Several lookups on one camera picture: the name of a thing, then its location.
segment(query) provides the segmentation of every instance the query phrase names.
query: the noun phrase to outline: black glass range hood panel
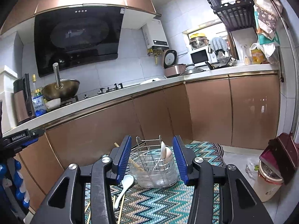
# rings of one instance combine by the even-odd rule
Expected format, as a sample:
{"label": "black glass range hood panel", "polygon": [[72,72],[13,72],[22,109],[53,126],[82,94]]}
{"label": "black glass range hood panel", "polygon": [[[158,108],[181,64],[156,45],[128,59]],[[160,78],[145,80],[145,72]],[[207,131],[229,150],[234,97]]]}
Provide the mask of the black glass range hood panel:
{"label": "black glass range hood panel", "polygon": [[124,13],[114,6],[62,8],[35,17],[34,47],[38,75],[92,62],[114,60]]}

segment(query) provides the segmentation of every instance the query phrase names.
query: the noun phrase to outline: glass utensil basket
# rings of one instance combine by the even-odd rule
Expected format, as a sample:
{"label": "glass utensil basket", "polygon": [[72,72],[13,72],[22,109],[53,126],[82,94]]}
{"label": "glass utensil basket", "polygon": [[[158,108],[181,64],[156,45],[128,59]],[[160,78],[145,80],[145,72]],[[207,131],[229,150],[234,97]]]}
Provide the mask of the glass utensil basket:
{"label": "glass utensil basket", "polygon": [[143,188],[165,188],[174,185],[178,180],[178,168],[174,154],[160,160],[161,136],[155,140],[141,140],[136,137],[136,143],[131,151],[129,168],[137,183]]}

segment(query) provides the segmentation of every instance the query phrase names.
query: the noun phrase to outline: white countertop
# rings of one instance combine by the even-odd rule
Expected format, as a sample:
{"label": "white countertop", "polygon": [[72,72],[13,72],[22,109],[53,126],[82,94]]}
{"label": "white countertop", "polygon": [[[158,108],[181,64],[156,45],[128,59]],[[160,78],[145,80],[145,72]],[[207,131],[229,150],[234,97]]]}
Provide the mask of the white countertop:
{"label": "white countertop", "polygon": [[263,65],[249,65],[249,66],[234,66],[234,67],[227,67],[222,69],[216,69],[212,71],[204,71],[200,73],[195,73],[187,76],[179,76],[174,78],[163,79],[160,81],[150,82],[146,84],[140,84],[132,87],[127,87],[121,90],[112,91],[109,93],[105,93],[103,95],[94,96],[79,102],[72,103],[68,106],[59,108],[57,110],[51,111],[47,114],[39,116],[33,120],[30,120],[22,125],[19,125],[8,132],[5,132],[3,136],[8,136],[10,134],[16,133],[21,130],[25,129],[34,129],[38,126],[44,125],[56,119],[65,117],[67,115],[73,114],[75,112],[79,112],[81,110],[93,107],[95,105],[99,105],[117,98],[121,98],[133,93],[138,93],[144,90],[148,90],[155,87],[164,86],[167,84],[172,84],[175,82],[180,81],[187,81],[191,79],[197,78],[204,78],[210,77],[215,75],[227,75],[227,74],[234,74],[234,73],[241,73],[241,72],[251,72],[251,71],[271,71],[271,70],[278,70],[278,66],[271,65],[271,64],[263,64]]}

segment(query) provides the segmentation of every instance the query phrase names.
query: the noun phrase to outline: chopstick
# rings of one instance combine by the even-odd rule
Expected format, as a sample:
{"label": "chopstick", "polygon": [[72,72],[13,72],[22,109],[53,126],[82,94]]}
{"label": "chopstick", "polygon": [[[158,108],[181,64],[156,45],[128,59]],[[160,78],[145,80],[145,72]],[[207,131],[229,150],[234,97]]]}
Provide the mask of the chopstick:
{"label": "chopstick", "polygon": [[89,207],[89,206],[90,206],[90,201],[89,201],[87,207],[85,208],[84,213],[86,213],[86,211],[88,210],[88,207]]}
{"label": "chopstick", "polygon": [[114,204],[115,204],[115,195],[113,196],[113,207],[114,207]]}
{"label": "chopstick", "polygon": [[90,222],[91,214],[92,214],[92,212],[90,211],[90,212],[89,212],[89,216],[88,216],[88,220],[87,220],[87,224],[89,224],[89,222]]}
{"label": "chopstick", "polygon": [[129,158],[129,163],[133,164],[135,168],[138,168],[139,171],[144,171],[137,163],[134,162],[132,158]]}
{"label": "chopstick", "polygon": [[124,206],[124,200],[125,200],[125,194],[123,196],[123,199],[121,200],[121,209],[119,210],[119,215],[118,215],[118,221],[117,221],[117,224],[120,224],[121,223],[121,214],[123,212],[123,206]]}

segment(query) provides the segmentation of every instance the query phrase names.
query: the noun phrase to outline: floor mat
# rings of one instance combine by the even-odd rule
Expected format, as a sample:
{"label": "floor mat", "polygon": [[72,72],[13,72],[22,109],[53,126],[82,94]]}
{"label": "floor mat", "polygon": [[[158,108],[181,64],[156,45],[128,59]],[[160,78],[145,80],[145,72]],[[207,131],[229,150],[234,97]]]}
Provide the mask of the floor mat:
{"label": "floor mat", "polygon": [[[209,142],[193,142],[186,145],[193,149],[196,156],[207,160],[210,164],[225,167],[222,159],[223,149],[219,144]],[[131,174],[127,167],[126,174]],[[111,196],[117,197],[122,191],[122,184],[111,186]],[[163,189],[143,189],[134,180],[134,185],[126,192],[121,224],[164,224],[187,223],[192,204],[194,187],[187,187],[183,181]],[[85,207],[90,201],[90,184],[86,184]],[[87,223],[90,207],[85,214]],[[115,212],[116,222],[119,209]],[[213,224],[219,223],[219,185],[214,184]]]}

